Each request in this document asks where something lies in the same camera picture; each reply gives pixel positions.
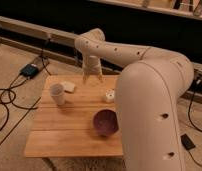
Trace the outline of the beige cylindrical gripper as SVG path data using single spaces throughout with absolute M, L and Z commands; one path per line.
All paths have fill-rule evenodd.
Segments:
M 103 76 L 101 73 L 101 62 L 96 56 L 84 56 L 83 57 L 83 82 L 86 82 L 89 75 L 96 75 L 100 82 L 103 82 Z

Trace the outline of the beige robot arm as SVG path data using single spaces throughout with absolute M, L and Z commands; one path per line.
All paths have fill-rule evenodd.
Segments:
M 83 77 L 98 76 L 101 60 L 120 66 L 115 110 L 127 171 L 185 171 L 177 100 L 194 69 L 183 54 L 144 45 L 112 43 L 100 29 L 78 35 Z

